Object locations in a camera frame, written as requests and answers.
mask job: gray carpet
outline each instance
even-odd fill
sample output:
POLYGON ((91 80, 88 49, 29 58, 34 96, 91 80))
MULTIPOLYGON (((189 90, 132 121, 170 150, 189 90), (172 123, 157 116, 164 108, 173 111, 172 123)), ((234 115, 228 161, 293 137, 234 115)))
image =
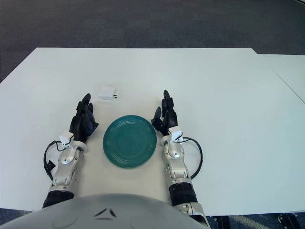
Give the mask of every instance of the gray carpet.
MULTIPOLYGON (((305 55, 304 28, 305 5, 294 0, 0 0, 0 82, 36 47, 252 47, 305 55)), ((0 224, 26 213, 0 209, 0 224)), ((305 215, 298 219, 305 228, 305 215)), ((282 228, 272 214, 230 221, 237 229, 282 228)))
MULTIPOLYGON (((29 211, 17 211, 0 208, 0 225, 13 219, 29 214, 29 211)), ((232 229, 283 229, 276 218, 276 214, 230 216, 232 229)), ((218 229, 218 223, 212 217, 207 218, 211 229, 218 229)), ((302 228, 305 228, 305 213, 298 213, 297 219, 302 228)))

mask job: white power adapter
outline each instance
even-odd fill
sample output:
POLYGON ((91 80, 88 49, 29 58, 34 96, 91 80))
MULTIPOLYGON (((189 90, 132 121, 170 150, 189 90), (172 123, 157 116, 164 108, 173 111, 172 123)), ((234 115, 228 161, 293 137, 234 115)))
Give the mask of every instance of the white power adapter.
POLYGON ((117 98, 116 88, 110 86, 103 86, 99 92, 99 99, 114 100, 117 98))

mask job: white tabletop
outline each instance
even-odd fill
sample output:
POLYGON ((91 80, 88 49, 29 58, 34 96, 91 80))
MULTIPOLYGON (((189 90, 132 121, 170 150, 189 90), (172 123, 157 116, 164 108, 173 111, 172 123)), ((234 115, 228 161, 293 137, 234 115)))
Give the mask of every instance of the white tabletop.
MULTIPOLYGON (((305 209, 305 105, 252 49, 36 49, 0 84, 0 207, 42 207, 51 183, 44 150, 69 129, 86 93, 100 125, 87 142, 79 195, 168 201, 159 133, 155 153, 138 168, 116 167, 102 148, 116 118, 150 121, 164 89, 183 135, 203 148, 193 185, 206 215, 305 209), (97 99, 103 85, 118 88, 117 101, 97 99)), ((183 146, 193 173, 198 151, 183 146)))
POLYGON ((305 56, 270 54, 259 56, 305 102, 305 56))

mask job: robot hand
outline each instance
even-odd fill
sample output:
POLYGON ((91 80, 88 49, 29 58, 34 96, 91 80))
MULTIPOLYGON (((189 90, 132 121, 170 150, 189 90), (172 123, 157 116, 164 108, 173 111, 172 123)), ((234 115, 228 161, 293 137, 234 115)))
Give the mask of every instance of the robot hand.
POLYGON ((87 139, 99 125, 93 117, 93 105, 89 103, 91 95, 88 93, 79 101, 76 115, 72 118, 70 132, 74 134, 74 140, 86 143, 87 139))
POLYGON ((169 135, 168 129, 178 125, 177 114, 173 109, 173 98, 170 97, 167 90, 164 90, 164 99, 162 99, 162 111, 158 107, 152 119, 152 125, 164 136, 169 135))
MULTIPOLYGON (((184 162, 184 149, 181 146, 181 143, 185 141, 182 137, 182 130, 178 126, 177 114, 173 109, 173 98, 170 97, 167 90, 164 91, 164 99, 162 99, 162 111, 160 107, 157 108, 152 125, 164 135, 161 144, 164 146, 165 176, 172 206, 209 228, 192 184, 192 177, 198 174, 202 160, 196 173, 190 176, 184 162)), ((197 144, 202 156, 202 150, 197 141, 187 139, 193 140, 197 144)))
POLYGON ((69 132, 64 131, 60 135, 60 141, 51 142, 45 151, 44 168, 52 180, 52 185, 43 203, 43 208, 72 199, 77 192, 78 173, 83 162, 83 153, 87 149, 85 143, 99 125, 94 120, 93 105, 89 103, 90 99, 91 95, 86 94, 78 103, 69 132), (62 144, 63 149, 58 149, 58 143, 62 144), (51 175, 51 170, 55 165, 51 161, 48 163, 46 161, 46 153, 53 144, 56 144, 58 151, 62 151, 58 158, 58 168, 54 178, 51 175))

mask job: teal ceramic plate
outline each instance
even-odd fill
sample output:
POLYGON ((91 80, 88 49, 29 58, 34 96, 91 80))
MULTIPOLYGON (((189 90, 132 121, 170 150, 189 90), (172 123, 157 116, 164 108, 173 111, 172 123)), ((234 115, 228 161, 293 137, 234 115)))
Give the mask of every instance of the teal ceramic plate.
POLYGON ((136 115, 123 116, 111 123, 103 140, 108 159, 122 168, 134 168, 148 161, 156 144, 153 126, 136 115))

